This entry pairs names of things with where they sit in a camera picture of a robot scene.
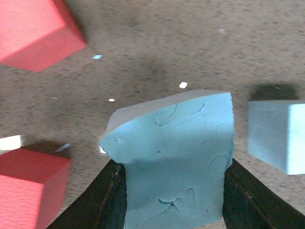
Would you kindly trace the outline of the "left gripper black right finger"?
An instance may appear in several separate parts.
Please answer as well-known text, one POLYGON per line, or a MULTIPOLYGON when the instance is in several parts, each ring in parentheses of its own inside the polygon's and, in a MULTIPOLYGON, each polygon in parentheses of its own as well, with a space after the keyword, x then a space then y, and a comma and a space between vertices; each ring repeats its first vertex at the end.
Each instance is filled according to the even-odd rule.
POLYGON ((225 172, 223 218, 228 229, 304 229, 305 216, 233 159, 225 172))

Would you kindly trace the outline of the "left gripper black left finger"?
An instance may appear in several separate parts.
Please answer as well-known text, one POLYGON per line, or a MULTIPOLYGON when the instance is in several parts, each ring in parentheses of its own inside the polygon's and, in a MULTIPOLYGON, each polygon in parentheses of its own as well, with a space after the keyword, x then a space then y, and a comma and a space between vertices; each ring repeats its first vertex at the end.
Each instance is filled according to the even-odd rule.
POLYGON ((110 160, 86 190, 49 229, 123 229, 126 214, 126 173, 110 160))

